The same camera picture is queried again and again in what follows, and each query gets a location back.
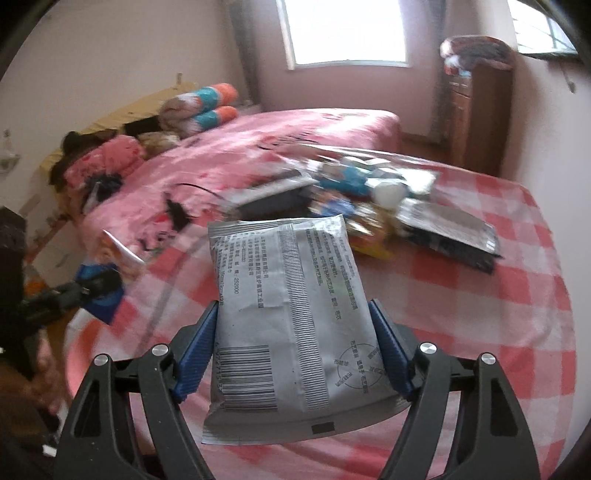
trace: rolled blanket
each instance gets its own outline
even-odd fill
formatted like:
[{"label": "rolled blanket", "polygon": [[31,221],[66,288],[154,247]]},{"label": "rolled blanket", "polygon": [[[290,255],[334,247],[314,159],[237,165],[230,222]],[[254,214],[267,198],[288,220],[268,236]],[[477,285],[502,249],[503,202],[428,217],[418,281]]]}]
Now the rolled blanket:
[{"label": "rolled blanket", "polygon": [[169,121],[167,128],[173,130],[180,138],[187,138],[226,124],[237,116],[238,110],[233,106],[221,106],[191,118]]},{"label": "rolled blanket", "polygon": [[229,83],[217,83],[195,92],[183,93],[164,102],[160,109],[160,123],[191,118],[228,105],[237,98],[238,92]]},{"label": "rolled blanket", "polygon": [[447,74],[460,70],[472,71],[479,63],[499,70],[513,69],[512,50],[505,42],[483,35],[450,37],[441,44],[441,56]]}]

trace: red and white checkered cloth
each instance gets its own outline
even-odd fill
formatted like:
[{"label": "red and white checkered cloth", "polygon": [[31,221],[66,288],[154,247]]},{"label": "red and white checkered cloth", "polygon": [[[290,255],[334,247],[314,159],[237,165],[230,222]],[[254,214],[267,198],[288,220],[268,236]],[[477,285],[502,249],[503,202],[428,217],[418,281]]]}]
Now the red and white checkered cloth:
[{"label": "red and white checkered cloth", "polygon": [[[481,352],[494,353],[519,398],[543,478],[548,478],[569,428],[576,366],[570,301],[551,232],[523,187],[440,164],[428,167],[441,172],[437,201],[494,225],[504,258],[494,275],[487,275],[401,241],[391,262],[356,257],[366,296],[380,299],[391,319],[411,326],[419,340],[432,341],[449,354],[477,358]],[[85,349],[89,360],[100,352],[115,359],[143,353],[199,318],[217,298],[209,244],[202,240],[195,247],[205,234],[205,228],[188,227],[129,292],[112,327],[94,324],[92,332],[83,332],[80,341],[92,344]],[[187,255],[191,246],[196,251]],[[170,295],[157,319],[154,311],[163,291]],[[182,406],[197,439],[209,406],[209,380],[208,372],[198,392]],[[458,401],[458,394],[450,395],[431,476],[445,467]],[[374,479],[405,417],[403,413],[325,439],[269,446],[201,445],[200,450],[219,480],[237,474],[267,480]]]}]

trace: wooden cabinet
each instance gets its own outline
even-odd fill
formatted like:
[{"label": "wooden cabinet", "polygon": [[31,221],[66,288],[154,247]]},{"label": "wooden cabinet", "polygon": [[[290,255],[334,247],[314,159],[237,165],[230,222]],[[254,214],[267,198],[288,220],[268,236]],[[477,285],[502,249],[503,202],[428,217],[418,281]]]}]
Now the wooden cabinet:
[{"label": "wooden cabinet", "polygon": [[498,176],[505,154],[513,72],[478,65],[471,77],[450,80],[450,162]]}]

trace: wooden floor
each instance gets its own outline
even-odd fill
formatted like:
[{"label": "wooden floor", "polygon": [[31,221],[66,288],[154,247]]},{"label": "wooden floor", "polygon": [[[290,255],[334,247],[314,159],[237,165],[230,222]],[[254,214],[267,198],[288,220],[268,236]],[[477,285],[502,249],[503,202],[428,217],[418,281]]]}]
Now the wooden floor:
[{"label": "wooden floor", "polygon": [[449,163],[449,153],[447,148],[441,145],[427,143],[422,140],[415,140],[413,138],[402,138],[403,155],[410,157],[425,158],[426,160],[438,161],[441,163]]}]

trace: barcode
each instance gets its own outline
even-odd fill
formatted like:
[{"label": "barcode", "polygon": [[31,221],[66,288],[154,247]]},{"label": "barcode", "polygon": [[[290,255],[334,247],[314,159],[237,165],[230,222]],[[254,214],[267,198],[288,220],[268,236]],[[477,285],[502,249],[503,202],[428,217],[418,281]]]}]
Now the barcode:
[{"label": "barcode", "polygon": [[225,411],[277,411],[268,345],[220,348],[216,356]]}]

